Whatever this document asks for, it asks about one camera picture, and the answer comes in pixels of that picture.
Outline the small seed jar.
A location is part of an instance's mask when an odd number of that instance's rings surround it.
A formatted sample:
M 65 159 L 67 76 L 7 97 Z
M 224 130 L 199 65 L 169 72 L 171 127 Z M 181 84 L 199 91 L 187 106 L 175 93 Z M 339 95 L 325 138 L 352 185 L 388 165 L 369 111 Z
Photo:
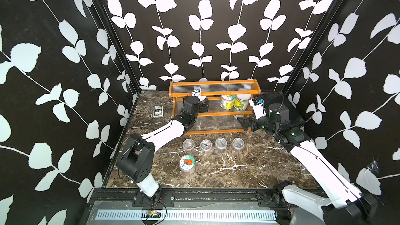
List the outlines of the small seed jar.
M 232 148 L 234 151 L 239 152 L 245 148 L 245 143 L 241 138 L 234 138 L 232 140 Z
M 215 140 L 215 147 L 217 151 L 223 152 L 227 148 L 228 142 L 225 138 L 217 138 Z
M 186 153 L 192 153 L 195 149 L 195 142 L 192 139 L 186 139 L 183 141 L 182 147 Z
M 210 152 L 212 150 L 212 146 L 212 142 L 208 139 L 204 139 L 200 144 L 203 153 Z

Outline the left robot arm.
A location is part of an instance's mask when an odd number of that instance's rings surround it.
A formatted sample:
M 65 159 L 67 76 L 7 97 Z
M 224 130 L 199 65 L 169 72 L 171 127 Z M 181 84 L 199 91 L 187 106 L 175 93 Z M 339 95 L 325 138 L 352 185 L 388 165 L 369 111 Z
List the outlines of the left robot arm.
M 117 159 L 117 167 L 126 174 L 147 197 L 160 192 L 151 174 L 154 154 L 170 141 L 185 135 L 197 121 L 199 113 L 206 113 L 209 100 L 192 93 L 183 98 L 183 108 L 167 124 L 150 133 L 133 134 L 126 140 Z

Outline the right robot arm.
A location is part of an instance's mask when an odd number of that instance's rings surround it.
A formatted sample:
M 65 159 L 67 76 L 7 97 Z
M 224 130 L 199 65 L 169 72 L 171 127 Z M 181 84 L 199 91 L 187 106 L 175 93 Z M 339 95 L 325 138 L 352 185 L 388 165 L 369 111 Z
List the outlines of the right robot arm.
M 324 158 L 302 130 L 305 121 L 291 103 L 271 103 L 257 97 L 249 104 L 254 115 L 238 118 L 243 129 L 270 132 L 308 170 L 326 194 L 323 198 L 286 181 L 275 186 L 276 202 L 296 205 L 326 225 L 372 223 L 377 200 L 371 194 L 362 194 Z

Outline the red label large jar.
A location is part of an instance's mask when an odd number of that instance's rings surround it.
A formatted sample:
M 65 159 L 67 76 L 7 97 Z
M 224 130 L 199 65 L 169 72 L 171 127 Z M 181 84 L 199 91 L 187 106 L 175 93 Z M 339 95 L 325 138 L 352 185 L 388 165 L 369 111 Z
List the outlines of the red label large jar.
M 184 155 L 179 161 L 179 168 L 184 174 L 192 174 L 195 171 L 195 159 L 191 155 Z

